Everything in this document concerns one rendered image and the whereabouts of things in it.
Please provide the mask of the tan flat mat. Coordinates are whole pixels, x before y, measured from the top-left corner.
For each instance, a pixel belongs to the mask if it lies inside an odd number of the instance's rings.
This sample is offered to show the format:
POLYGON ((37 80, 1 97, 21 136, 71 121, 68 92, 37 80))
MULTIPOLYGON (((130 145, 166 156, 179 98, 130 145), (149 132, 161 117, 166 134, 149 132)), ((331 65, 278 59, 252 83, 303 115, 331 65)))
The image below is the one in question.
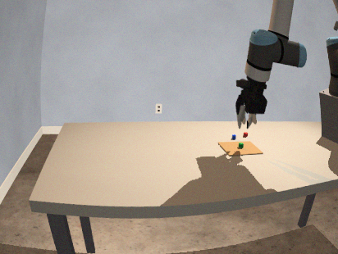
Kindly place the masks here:
POLYGON ((256 155, 263 154, 255 145, 253 145, 250 141, 244 142, 219 142, 218 143, 223 150, 229 156, 244 156, 244 155, 256 155), (244 148, 239 148, 239 143, 244 144, 244 148))

